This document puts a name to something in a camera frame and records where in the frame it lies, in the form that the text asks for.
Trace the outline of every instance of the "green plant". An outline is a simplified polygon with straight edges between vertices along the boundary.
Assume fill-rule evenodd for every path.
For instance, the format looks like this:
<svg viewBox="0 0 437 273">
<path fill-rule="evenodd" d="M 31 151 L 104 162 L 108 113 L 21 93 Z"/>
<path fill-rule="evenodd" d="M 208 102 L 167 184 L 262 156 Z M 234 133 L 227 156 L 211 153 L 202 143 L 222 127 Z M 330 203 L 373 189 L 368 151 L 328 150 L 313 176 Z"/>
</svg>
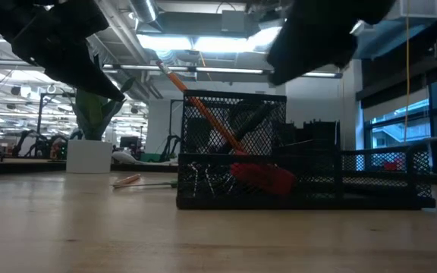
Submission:
<svg viewBox="0 0 437 273">
<path fill-rule="evenodd" d="M 127 92 L 133 86 L 134 80 L 134 78 L 128 79 L 122 86 L 121 92 Z M 72 103 L 72 108 L 85 139 L 102 140 L 102 135 L 112 117 L 119 113 L 124 103 L 125 100 L 116 102 L 78 89 L 75 93 L 75 103 Z"/>
</svg>

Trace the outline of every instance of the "white planter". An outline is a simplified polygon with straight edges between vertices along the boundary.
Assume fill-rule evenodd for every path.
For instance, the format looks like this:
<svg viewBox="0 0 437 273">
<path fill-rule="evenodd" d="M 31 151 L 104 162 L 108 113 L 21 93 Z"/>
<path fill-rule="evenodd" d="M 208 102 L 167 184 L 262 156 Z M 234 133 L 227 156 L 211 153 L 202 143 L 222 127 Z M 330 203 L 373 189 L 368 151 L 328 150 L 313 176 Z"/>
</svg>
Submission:
<svg viewBox="0 0 437 273">
<path fill-rule="evenodd" d="M 111 171 L 112 143 L 69 140 L 67 173 L 106 174 Z"/>
</svg>

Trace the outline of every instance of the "potted plant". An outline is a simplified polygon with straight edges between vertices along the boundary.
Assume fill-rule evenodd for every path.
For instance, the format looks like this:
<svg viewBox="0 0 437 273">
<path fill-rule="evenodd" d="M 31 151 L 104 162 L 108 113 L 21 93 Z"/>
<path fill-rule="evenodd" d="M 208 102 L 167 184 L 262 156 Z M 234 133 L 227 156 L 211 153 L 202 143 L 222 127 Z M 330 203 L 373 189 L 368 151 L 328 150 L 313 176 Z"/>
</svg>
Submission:
<svg viewBox="0 0 437 273">
<path fill-rule="evenodd" d="M 134 78 L 127 80 L 121 92 L 127 92 Z M 85 140 L 69 140 L 67 151 L 67 172 L 78 174 L 103 174 L 111 170 L 112 143 L 102 141 L 102 135 L 119 113 L 123 102 L 116 102 L 78 89 L 72 108 L 77 124 Z"/>
</svg>

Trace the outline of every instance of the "black container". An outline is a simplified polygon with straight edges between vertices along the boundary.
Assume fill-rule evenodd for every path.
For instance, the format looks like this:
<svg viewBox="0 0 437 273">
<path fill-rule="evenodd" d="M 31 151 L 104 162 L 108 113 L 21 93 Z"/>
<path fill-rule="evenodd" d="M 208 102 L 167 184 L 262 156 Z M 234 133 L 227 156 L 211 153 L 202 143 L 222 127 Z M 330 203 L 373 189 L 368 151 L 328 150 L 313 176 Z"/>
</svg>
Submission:
<svg viewBox="0 0 437 273">
<path fill-rule="evenodd" d="M 225 140 L 211 127 L 199 127 L 203 118 L 190 104 L 196 96 L 241 139 L 248 155 L 233 155 Z M 182 136 L 178 161 L 179 209 L 421 209 L 435 207 L 426 144 L 391 149 L 339 152 L 337 149 L 298 149 L 294 155 L 272 155 L 283 145 L 274 123 L 285 122 L 285 97 L 190 91 L 184 97 Z M 263 105 L 272 105 L 264 110 Z M 234 125 L 234 113 L 246 118 Z M 263 115 L 250 126 L 252 117 Z M 277 195 L 258 187 L 257 181 L 239 180 L 233 164 L 259 169 L 280 168 L 294 175 L 288 194 Z M 256 173 L 257 180 L 266 175 Z M 269 185 L 284 181 L 270 179 Z"/>
</svg>

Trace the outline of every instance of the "orange-handled brush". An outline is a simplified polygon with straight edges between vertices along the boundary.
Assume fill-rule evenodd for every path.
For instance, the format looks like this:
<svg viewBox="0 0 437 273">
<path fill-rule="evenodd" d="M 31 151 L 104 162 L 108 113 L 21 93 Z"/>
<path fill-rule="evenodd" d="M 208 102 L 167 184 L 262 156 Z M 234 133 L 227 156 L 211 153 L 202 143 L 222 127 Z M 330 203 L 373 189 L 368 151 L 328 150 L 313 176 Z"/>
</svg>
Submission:
<svg viewBox="0 0 437 273">
<path fill-rule="evenodd" d="M 157 61 L 159 69 L 175 84 L 183 93 L 187 86 L 171 71 L 162 61 Z M 236 155 L 247 155 L 235 137 L 218 121 L 200 99 L 191 97 L 190 102 L 195 106 L 210 124 L 224 137 L 234 148 Z M 263 190 L 278 195 L 287 195 L 291 192 L 296 177 L 285 169 L 273 165 L 238 164 L 231 166 L 231 173 L 238 180 L 247 184 L 258 186 Z"/>
</svg>

